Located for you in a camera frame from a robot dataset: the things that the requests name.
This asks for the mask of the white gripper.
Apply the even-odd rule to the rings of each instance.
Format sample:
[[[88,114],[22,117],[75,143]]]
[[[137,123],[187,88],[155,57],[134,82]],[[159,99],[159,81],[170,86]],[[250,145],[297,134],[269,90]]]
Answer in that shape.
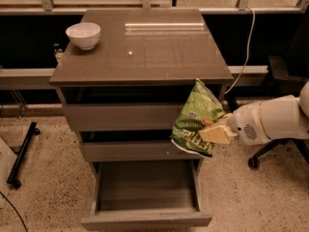
[[[199,130],[199,135],[206,142],[229,144],[231,139],[225,126],[239,135],[239,140],[245,145],[267,143],[260,117],[260,103],[243,105],[232,114],[228,113],[218,119],[213,127]]]

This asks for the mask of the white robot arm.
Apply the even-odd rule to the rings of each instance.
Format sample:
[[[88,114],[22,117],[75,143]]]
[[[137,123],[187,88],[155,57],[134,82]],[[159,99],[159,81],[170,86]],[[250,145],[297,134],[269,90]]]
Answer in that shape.
[[[229,144],[234,137],[245,145],[266,144],[275,139],[309,138],[309,83],[293,95],[243,105],[217,123],[199,130],[206,142]]]

